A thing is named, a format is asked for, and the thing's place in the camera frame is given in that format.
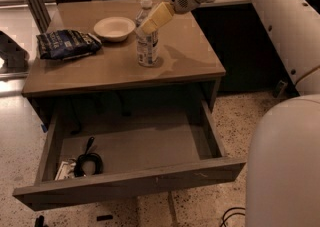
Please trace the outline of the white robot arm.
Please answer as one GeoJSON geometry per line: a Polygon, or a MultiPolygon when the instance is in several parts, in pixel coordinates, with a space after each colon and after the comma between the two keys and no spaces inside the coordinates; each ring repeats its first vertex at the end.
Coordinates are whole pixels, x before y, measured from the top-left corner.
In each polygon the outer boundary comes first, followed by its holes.
{"type": "MultiPolygon", "coordinates": [[[[146,36],[206,0],[160,0],[138,26],[146,36]]],[[[246,227],[320,227],[320,15],[305,0],[250,0],[296,96],[253,133],[246,227]]]]}

